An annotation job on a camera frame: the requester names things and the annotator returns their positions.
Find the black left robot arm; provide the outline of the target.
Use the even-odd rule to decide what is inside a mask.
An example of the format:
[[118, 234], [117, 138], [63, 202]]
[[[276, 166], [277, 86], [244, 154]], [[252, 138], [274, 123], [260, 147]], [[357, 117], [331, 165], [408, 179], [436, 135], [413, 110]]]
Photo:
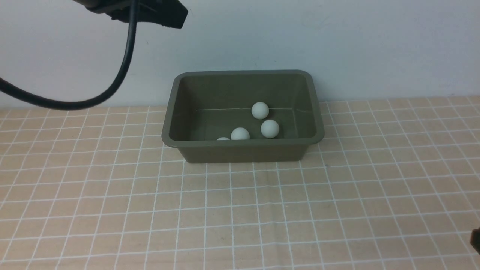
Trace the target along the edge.
[[[112, 20], [130, 22], [132, 0], [76, 0], [92, 13], [106, 14]], [[188, 9], [178, 0], [139, 0], [138, 22], [182, 29]]]

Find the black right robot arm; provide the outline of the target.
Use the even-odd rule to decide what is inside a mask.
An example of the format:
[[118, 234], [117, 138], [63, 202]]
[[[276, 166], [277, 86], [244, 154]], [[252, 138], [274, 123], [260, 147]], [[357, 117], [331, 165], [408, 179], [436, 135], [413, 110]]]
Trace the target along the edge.
[[473, 249], [480, 254], [480, 227], [472, 230], [469, 243]]

